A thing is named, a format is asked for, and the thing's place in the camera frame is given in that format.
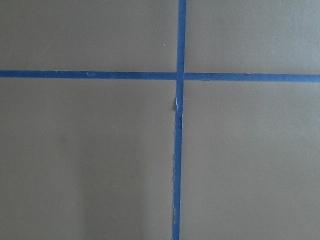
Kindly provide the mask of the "brown paper table cover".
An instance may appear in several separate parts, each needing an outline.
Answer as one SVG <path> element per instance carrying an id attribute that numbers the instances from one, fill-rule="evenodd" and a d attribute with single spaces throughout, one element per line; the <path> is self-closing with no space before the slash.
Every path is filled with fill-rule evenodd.
<path id="1" fill-rule="evenodd" d="M 3 0 L 3 240 L 317 240 L 317 0 Z"/>

